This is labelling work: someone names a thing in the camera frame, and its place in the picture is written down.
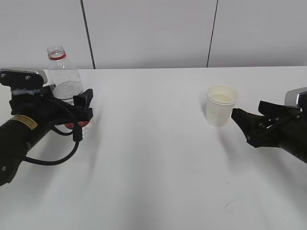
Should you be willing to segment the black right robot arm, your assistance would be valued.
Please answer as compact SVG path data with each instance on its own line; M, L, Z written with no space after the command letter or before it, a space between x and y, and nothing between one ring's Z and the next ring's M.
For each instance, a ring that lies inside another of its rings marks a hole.
M281 148L307 162L307 114L299 108L260 101L261 115L240 108L231 118L242 130L247 143L255 148Z

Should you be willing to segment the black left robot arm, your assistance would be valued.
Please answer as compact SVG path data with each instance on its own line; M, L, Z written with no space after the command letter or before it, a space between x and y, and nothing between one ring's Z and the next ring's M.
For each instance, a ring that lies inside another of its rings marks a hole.
M90 121L92 89L74 96L74 104L55 98L48 86L33 95L13 95L10 100L12 118L0 127L0 184L10 183L21 164L55 166L69 160L83 139L81 121ZM43 161L30 158L28 152L49 132L72 136L74 147L62 159Z

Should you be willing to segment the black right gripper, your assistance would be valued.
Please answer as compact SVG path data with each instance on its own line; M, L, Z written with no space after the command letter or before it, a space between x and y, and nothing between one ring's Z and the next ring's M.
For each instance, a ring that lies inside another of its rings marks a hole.
M305 149L307 147L307 122L303 112L295 112L276 118L269 126L263 115L284 115L287 108L283 105L260 101L258 111L262 115L248 113L234 108L231 118L243 132L247 143L258 147L281 149Z

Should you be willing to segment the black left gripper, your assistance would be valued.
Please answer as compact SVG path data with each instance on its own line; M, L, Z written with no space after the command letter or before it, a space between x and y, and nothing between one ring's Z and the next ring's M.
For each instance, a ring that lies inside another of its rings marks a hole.
M93 109L89 108L92 99L93 89L87 89L73 96L73 104L77 108L69 109L53 96L50 86L44 86L35 90L11 88L9 104L12 115L29 115L48 124L62 125L64 122L74 123L74 118L78 122L90 121L93 118Z

